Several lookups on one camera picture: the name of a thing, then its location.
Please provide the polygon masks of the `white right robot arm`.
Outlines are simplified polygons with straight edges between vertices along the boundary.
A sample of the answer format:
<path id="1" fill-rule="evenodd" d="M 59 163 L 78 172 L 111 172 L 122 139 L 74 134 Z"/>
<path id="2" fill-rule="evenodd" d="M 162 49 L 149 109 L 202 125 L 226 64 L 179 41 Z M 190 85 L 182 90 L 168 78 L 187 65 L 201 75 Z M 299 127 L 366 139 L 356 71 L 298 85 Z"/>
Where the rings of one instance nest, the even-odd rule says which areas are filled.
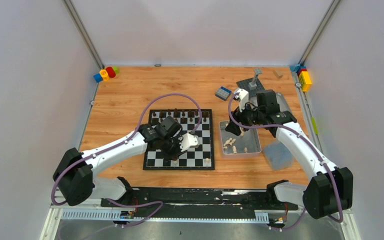
<path id="1" fill-rule="evenodd" d="M 238 101 L 228 110 L 225 130 L 240 135 L 250 129 L 267 129 L 291 153 L 304 170 L 308 185 L 280 180 L 267 185 L 266 204 L 278 209 L 285 202 L 303 207 L 314 219 L 329 217 L 337 223 L 344 220 L 343 211 L 353 204 L 353 174 L 339 168 L 309 140 L 294 115 L 282 111 L 273 90 L 256 94 L 257 104 L 249 101 L 249 93 L 238 88 L 230 101 Z"/>

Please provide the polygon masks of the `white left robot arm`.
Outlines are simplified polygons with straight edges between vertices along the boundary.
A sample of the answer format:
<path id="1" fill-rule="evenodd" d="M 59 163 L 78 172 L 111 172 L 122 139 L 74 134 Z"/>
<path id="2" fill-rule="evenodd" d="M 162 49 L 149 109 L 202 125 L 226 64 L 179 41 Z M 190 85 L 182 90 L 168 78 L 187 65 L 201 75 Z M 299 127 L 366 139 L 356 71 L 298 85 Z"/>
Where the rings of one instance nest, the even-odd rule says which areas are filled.
<path id="1" fill-rule="evenodd" d="M 159 150 L 168 160 L 176 160 L 197 142 L 174 118 L 168 116 L 155 126 L 141 124 L 123 138 L 104 146 L 80 152 L 68 149 L 54 174 L 53 190 L 59 189 L 64 201 L 51 199 L 54 205 L 76 206 L 92 198 L 109 198 L 120 206 L 129 206 L 133 193 L 121 179 L 105 180 L 99 173 L 130 157 L 141 155 L 148 150 Z"/>

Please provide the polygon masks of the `black white chessboard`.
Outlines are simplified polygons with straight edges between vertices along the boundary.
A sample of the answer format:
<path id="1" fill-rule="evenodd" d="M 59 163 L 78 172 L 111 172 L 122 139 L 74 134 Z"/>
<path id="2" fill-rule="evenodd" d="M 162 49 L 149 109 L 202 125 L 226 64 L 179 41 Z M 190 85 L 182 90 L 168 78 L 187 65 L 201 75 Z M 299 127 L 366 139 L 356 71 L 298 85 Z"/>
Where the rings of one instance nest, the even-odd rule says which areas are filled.
<path id="1" fill-rule="evenodd" d="M 198 109 L 151 109 L 148 122 L 155 127 L 167 117 L 172 117 L 181 129 L 175 134 L 183 137 L 189 133 L 195 140 L 177 159 L 168 159 L 159 149 L 147 150 L 143 158 L 144 170 L 214 170 L 214 127 L 213 111 L 210 108 Z"/>

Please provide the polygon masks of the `metal tin box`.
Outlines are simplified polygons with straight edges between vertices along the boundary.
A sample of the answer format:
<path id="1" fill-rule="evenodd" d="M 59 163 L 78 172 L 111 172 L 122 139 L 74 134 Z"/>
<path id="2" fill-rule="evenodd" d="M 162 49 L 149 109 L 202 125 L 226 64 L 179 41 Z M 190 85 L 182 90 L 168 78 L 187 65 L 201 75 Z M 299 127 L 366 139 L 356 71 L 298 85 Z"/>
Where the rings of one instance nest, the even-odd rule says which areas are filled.
<path id="1" fill-rule="evenodd" d="M 262 152 L 260 138 L 256 129 L 240 131 L 239 136 L 226 131 L 229 121 L 218 124 L 221 139 L 221 155 L 227 159 L 254 158 Z"/>

